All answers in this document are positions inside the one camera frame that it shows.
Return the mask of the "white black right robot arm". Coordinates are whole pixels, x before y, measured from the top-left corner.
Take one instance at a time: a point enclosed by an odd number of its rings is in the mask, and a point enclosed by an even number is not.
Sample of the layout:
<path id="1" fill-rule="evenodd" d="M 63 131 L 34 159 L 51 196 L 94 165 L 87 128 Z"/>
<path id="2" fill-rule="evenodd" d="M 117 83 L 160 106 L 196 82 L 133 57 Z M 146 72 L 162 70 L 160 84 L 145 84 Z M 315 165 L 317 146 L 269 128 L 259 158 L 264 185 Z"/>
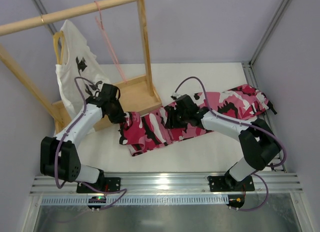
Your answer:
<path id="1" fill-rule="evenodd" d="M 187 128 L 188 125 L 219 132 L 240 143 L 243 157 L 214 182 L 219 191 L 240 191 L 252 174 L 263 170 L 281 151 L 279 142 L 262 119 L 244 123 L 239 119 L 213 111 L 209 106 L 197 106 L 190 96 L 176 99 L 175 106 L 166 106 L 168 129 Z"/>

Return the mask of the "pink camouflage trousers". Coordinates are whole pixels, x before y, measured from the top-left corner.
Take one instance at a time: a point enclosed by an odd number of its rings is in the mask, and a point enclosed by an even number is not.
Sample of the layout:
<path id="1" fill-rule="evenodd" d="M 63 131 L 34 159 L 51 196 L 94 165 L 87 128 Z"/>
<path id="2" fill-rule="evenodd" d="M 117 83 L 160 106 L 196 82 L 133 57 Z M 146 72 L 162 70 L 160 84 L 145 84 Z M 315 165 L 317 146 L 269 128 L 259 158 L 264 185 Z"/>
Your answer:
<path id="1" fill-rule="evenodd" d="M 208 112 L 208 105 L 218 113 L 240 120 L 275 111 L 267 96 L 248 84 L 224 92 L 198 92 L 191 99 L 191 108 L 174 101 L 144 116 L 127 112 L 125 122 L 119 126 L 119 144 L 127 146 L 134 157 L 209 133 L 200 122 L 200 116 Z"/>

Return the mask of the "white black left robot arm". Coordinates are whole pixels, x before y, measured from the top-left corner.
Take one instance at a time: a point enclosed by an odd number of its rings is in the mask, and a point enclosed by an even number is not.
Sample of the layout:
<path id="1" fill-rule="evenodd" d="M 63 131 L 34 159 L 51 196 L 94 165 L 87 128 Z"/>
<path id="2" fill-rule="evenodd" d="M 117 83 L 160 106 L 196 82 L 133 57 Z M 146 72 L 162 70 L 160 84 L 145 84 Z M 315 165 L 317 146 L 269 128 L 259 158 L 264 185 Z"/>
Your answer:
<path id="1" fill-rule="evenodd" d="M 77 149 L 93 126 L 104 117 L 113 124 L 125 121 L 125 113 L 120 104 L 120 89 L 111 84 L 103 84 L 96 95 L 84 99 L 78 115 L 54 137 L 45 137 L 40 144 L 40 172 L 53 177 L 57 187 L 59 181 L 77 182 L 91 191 L 101 193 L 106 187 L 104 171 L 83 165 Z"/>

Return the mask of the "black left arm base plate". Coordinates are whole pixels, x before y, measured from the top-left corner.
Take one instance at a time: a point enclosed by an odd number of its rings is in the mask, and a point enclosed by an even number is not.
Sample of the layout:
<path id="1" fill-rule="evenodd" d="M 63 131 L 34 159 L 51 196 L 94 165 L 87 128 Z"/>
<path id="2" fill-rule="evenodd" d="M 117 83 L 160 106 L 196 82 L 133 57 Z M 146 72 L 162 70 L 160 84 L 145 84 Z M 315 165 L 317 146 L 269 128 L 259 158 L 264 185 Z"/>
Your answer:
<path id="1" fill-rule="evenodd" d="M 89 193 L 98 193 L 102 194 L 103 192 L 113 193 L 119 192 L 121 189 L 121 178 L 120 177 L 104 177 L 103 179 L 97 181 L 94 184 L 87 183 L 86 186 L 83 183 L 77 185 L 76 192 L 78 194 L 89 194 Z"/>

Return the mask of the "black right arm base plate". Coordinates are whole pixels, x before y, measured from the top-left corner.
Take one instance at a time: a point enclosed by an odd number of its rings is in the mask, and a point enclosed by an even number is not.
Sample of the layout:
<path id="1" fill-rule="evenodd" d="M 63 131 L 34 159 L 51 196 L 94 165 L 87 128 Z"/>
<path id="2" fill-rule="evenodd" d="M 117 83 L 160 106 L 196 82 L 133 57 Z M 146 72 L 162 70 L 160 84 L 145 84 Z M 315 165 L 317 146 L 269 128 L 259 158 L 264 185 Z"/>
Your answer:
<path id="1" fill-rule="evenodd" d="M 209 189 L 211 192 L 241 192 L 242 190 L 253 192 L 255 186 L 252 176 L 247 176 L 238 182 L 232 177 L 208 176 Z"/>

